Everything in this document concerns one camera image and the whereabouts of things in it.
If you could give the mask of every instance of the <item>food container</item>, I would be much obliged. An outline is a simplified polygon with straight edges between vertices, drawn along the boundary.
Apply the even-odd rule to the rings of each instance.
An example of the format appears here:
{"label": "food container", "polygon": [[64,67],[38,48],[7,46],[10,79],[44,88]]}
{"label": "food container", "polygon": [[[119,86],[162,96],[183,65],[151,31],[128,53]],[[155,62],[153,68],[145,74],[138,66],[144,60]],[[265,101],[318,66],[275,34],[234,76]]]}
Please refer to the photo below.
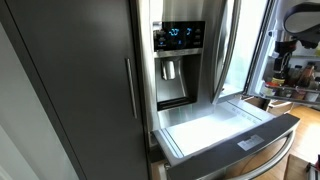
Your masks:
{"label": "food container", "polygon": [[306,91],[299,90],[298,88],[296,88],[296,90],[292,92],[291,98],[297,99],[297,100],[303,100],[306,93],[307,93]]}
{"label": "food container", "polygon": [[274,96],[277,92],[279,84],[273,82],[265,82],[261,88],[260,94],[263,96]]}
{"label": "food container", "polygon": [[283,86],[282,89],[279,91],[279,96],[280,97],[285,97],[285,98],[290,98],[292,95],[292,90],[287,89],[289,86]]}

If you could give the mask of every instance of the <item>stainless steel panel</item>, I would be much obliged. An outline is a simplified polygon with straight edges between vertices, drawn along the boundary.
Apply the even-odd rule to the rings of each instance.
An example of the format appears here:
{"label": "stainless steel panel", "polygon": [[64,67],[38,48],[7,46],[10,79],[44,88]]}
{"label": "stainless steel panel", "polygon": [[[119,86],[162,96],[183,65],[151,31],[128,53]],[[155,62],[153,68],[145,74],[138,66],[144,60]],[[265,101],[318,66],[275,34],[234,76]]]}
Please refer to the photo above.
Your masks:
{"label": "stainless steel panel", "polygon": [[[145,104],[147,110],[148,130],[161,129],[174,123],[187,122],[196,118],[211,114],[214,105],[210,103],[210,91],[208,84],[212,80],[210,74],[212,61],[213,61],[213,37],[217,32],[216,26],[219,25],[222,7],[225,1],[211,1],[211,0],[139,0],[138,4],[138,17],[139,17],[139,31],[140,31],[140,44],[141,44],[141,57],[142,57],[142,71],[145,92]],[[159,21],[205,21],[206,29],[204,34],[204,47],[200,49],[182,50],[176,52],[160,52],[154,53],[153,22]],[[198,79],[191,79],[198,81],[197,86],[197,102],[190,105],[185,105],[177,108],[168,109],[165,111],[157,111],[157,92],[156,92],[156,62],[155,58],[185,55],[185,54],[199,54],[199,70],[201,74]],[[186,110],[180,116],[180,109]]]}

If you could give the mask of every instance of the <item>dispenser lever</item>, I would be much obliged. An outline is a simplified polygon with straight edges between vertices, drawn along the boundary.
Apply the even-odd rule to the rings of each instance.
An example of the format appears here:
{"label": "dispenser lever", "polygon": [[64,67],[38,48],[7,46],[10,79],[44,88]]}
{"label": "dispenser lever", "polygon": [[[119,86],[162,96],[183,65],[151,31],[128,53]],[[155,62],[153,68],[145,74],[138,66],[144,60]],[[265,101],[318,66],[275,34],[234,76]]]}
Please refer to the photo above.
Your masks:
{"label": "dispenser lever", "polygon": [[176,77],[173,61],[162,61],[162,78],[164,80],[174,79]]}

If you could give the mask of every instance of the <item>black cabinet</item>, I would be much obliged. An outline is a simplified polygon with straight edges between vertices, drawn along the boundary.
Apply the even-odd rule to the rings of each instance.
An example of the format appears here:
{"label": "black cabinet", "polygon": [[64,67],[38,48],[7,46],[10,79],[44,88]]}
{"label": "black cabinet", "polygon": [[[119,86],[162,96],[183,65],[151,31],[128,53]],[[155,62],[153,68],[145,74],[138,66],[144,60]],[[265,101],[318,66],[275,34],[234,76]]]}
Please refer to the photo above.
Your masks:
{"label": "black cabinet", "polygon": [[5,3],[80,178],[147,179],[129,1]]}

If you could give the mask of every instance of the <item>digital display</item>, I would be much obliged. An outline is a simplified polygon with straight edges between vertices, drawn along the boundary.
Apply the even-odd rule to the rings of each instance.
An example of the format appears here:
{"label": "digital display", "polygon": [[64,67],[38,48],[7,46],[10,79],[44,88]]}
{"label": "digital display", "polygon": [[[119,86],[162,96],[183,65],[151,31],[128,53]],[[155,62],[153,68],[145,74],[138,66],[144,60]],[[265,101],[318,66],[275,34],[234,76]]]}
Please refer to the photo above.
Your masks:
{"label": "digital display", "polygon": [[154,51],[201,48],[204,21],[154,22]]}

